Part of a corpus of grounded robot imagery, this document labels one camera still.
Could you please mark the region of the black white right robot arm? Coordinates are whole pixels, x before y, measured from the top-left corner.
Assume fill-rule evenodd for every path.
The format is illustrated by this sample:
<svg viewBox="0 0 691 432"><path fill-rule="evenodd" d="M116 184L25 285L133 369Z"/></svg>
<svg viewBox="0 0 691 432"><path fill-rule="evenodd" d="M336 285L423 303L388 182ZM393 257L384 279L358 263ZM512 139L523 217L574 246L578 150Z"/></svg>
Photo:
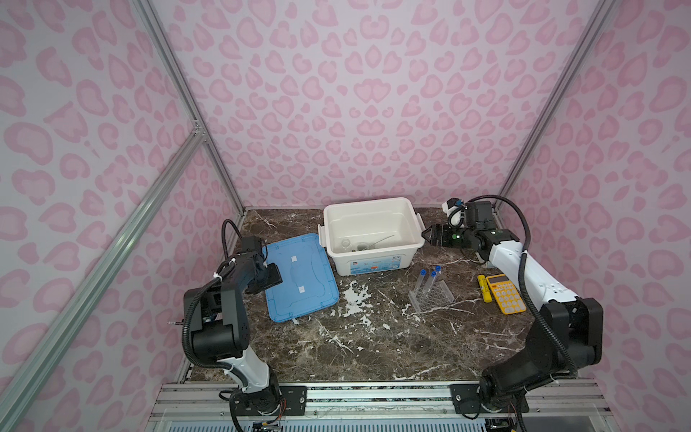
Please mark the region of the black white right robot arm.
<svg viewBox="0 0 691 432"><path fill-rule="evenodd" d="M600 363L605 313L600 302L584 298L559 282L530 253L532 232L517 204L501 195L443 205L447 221L423 230L423 239L441 248L470 249L500 270L518 288L534 318L525 346L511 358L486 367L476 399L480 411L506 409L518 430L527 428L525 396L579 370Z"/></svg>

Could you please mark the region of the blue plastic bin lid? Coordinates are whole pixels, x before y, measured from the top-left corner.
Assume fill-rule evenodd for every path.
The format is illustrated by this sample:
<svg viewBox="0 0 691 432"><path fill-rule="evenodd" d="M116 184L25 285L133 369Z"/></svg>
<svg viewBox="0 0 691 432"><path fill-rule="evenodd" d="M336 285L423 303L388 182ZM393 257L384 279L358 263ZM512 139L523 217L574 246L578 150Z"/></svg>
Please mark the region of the blue plastic bin lid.
<svg viewBox="0 0 691 432"><path fill-rule="evenodd" d="M338 302L336 279L318 235L306 234L270 244L268 262L277 265L283 279L266 290L272 321L294 320Z"/></svg>

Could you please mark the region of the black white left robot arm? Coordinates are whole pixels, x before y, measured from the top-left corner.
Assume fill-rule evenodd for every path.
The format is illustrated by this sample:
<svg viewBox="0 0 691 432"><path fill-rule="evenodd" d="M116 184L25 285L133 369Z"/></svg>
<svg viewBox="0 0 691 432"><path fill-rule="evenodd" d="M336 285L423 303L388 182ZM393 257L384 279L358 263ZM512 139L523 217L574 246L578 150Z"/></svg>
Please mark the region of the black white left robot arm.
<svg viewBox="0 0 691 432"><path fill-rule="evenodd" d="M275 372L250 346L250 323L244 301L282 284L268 245L257 236L245 237L238 225L221 223L223 260L212 279L184 294L181 344L186 359L204 369L221 369L239 388L223 392L232 417L245 405L261 415L280 416L284 403Z"/></svg>

